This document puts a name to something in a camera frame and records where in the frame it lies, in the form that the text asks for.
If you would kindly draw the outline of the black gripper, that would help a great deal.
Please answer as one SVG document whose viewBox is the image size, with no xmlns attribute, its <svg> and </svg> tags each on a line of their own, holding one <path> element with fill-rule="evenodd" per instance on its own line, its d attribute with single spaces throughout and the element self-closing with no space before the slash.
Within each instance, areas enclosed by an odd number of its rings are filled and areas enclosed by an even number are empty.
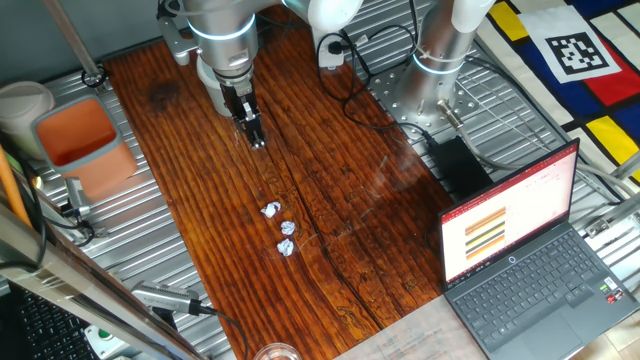
<svg viewBox="0 0 640 360">
<path fill-rule="evenodd" d="M 222 77 L 220 84 L 225 104 L 237 129 L 245 135 L 254 149 L 264 147 L 265 136 L 257 108 L 253 79 Z"/>
</svg>

